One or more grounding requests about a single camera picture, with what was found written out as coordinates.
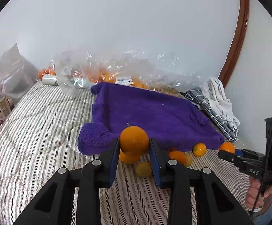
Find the person's right hand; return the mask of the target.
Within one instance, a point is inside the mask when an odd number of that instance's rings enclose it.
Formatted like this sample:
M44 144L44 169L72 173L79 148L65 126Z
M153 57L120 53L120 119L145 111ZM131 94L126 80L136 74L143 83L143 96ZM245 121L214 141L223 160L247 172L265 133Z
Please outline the person's right hand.
M261 186L260 180L255 179L254 177L249 177L250 186L246 193L246 208L253 209L262 208L261 213L266 212L266 210L272 204L272 185L267 188L264 194L258 194L259 188Z

